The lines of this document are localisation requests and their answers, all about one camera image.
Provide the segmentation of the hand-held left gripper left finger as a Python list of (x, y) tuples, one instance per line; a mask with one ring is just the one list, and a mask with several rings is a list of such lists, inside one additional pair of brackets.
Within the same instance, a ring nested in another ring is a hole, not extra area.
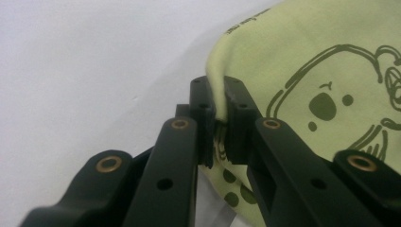
[(199, 164), (212, 168), (216, 107), (207, 77), (190, 82), (189, 103), (178, 104), (175, 115), (190, 117), (197, 122)]

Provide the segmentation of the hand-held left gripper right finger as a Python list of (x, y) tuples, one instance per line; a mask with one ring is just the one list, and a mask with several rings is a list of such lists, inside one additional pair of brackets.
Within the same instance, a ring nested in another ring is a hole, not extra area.
[(232, 164), (246, 165), (254, 122), (261, 117), (261, 113), (241, 80), (225, 77), (224, 90), (228, 114), (224, 144), (226, 155)]

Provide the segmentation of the green printed baby shirt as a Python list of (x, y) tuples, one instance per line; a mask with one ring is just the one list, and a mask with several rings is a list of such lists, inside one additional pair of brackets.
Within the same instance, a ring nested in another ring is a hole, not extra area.
[(326, 160), (342, 149), (401, 174), (401, 0), (284, 0), (228, 29), (206, 64), (217, 114), (205, 175), (244, 227), (266, 227), (244, 165), (227, 157), (223, 79)]

